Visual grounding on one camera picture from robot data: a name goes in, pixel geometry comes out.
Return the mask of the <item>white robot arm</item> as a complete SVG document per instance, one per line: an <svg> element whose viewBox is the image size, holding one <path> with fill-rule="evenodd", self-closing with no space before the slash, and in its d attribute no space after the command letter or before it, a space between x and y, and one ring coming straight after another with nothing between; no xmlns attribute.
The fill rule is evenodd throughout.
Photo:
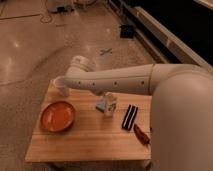
<svg viewBox="0 0 213 171"><path fill-rule="evenodd" d="M153 171L213 171L213 73L191 64L89 70L73 58L70 88L150 95Z"/></svg>

